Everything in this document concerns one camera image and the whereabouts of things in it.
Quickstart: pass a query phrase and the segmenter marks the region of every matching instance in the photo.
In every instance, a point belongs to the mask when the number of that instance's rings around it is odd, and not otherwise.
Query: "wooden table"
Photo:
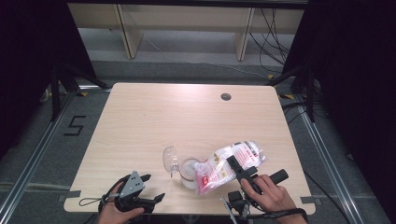
[[[231,100],[221,98],[223,93]],[[114,85],[93,133],[68,198],[68,212],[96,212],[97,203],[79,206],[82,198],[99,198],[121,177],[136,170],[150,174],[141,198],[165,192],[153,214],[226,215],[221,196],[240,189],[236,180],[204,196],[182,186],[163,167],[163,150],[175,146],[179,160],[206,159],[232,143],[256,141],[266,161],[258,174],[285,169],[289,178],[280,185],[307,214],[315,212],[304,173],[291,139],[276,91],[266,86],[118,83]],[[251,208],[252,214],[260,214]]]

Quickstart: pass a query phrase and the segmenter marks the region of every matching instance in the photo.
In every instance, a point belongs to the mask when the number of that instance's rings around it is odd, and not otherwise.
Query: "human hand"
[[[254,179],[254,183],[262,190],[262,194],[258,194],[246,181],[241,180],[242,188],[247,196],[254,200],[265,212],[276,212],[290,210],[296,208],[293,199],[282,186],[277,186],[268,175],[260,175]],[[277,221],[281,224],[286,223],[306,223],[303,216],[291,215],[280,217]]]
[[[119,183],[111,193],[117,193],[122,183]],[[114,198],[109,198],[99,214],[98,224],[124,224],[129,219],[137,217],[145,212],[144,208],[136,208],[129,212],[120,212],[114,204]]]

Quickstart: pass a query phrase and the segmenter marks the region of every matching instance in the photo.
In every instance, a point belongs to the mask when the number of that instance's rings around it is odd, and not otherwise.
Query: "black device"
[[[139,198],[139,194],[145,188],[144,182],[150,179],[151,175],[140,176],[137,171],[133,171],[130,175],[120,179],[106,195],[102,197],[102,201],[99,204],[99,213],[102,211],[103,205],[106,203],[106,199],[110,196],[110,192],[119,184],[122,183],[117,191],[117,196],[114,199],[114,204],[117,209],[121,212],[128,212],[135,208],[142,207],[145,209],[145,214],[151,214],[154,210],[155,204],[160,203],[165,196],[162,193],[156,196],[153,200]]]
[[[227,159],[227,162],[230,164],[231,168],[236,174],[236,179],[238,180],[239,183],[241,183],[242,179],[246,179],[247,182],[250,184],[250,186],[259,194],[262,194],[261,189],[254,183],[253,179],[257,177],[257,168],[252,166],[246,170],[242,168],[242,166],[239,164],[238,160],[236,159],[235,156],[231,156]],[[289,178],[288,173],[284,169],[274,173],[273,175],[270,175],[271,180],[275,183],[278,184],[282,182],[283,180]],[[295,209],[290,209],[290,210],[285,210],[285,211],[277,211],[277,212],[272,212],[272,213],[264,213],[261,216],[250,216],[249,212],[249,206],[252,205],[256,208],[258,208],[258,204],[252,200],[251,198],[248,197],[248,195],[244,192],[242,189],[243,194],[245,196],[242,196],[239,190],[233,191],[228,193],[228,199],[229,202],[226,202],[224,198],[221,198],[224,202],[224,205],[228,212],[230,213],[230,217],[233,220],[233,223],[237,223],[235,217],[233,216],[232,209],[235,209],[239,213],[239,217],[241,219],[252,219],[252,218],[278,218],[278,217],[284,217],[284,216],[289,216],[293,214],[302,214],[303,218],[307,220],[307,215],[304,209],[302,208],[295,208]]]

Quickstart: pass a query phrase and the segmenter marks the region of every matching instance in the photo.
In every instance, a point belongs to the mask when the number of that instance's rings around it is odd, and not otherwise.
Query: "plastic bag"
[[[205,194],[234,180],[236,174],[227,162],[234,155],[244,170],[260,166],[265,159],[262,149],[253,141],[238,142],[216,150],[207,161],[194,165],[199,194]]]

